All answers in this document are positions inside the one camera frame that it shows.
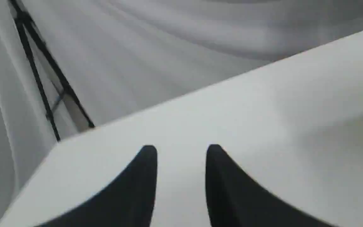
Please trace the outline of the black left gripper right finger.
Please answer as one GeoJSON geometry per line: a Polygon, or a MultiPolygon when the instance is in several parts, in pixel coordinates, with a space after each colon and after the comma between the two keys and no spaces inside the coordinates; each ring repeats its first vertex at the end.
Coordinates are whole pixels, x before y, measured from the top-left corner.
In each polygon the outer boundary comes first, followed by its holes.
{"type": "Polygon", "coordinates": [[[206,151],[205,193],[212,227],[329,226],[261,187],[218,144],[206,151]]]}

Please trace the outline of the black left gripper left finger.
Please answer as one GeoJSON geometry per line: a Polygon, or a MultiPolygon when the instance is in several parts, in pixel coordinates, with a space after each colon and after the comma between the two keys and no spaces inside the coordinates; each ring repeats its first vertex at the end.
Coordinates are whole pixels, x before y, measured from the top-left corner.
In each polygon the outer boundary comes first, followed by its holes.
{"type": "Polygon", "coordinates": [[[158,153],[143,146],[104,189],[41,227],[149,227],[158,175],[158,153]]]}

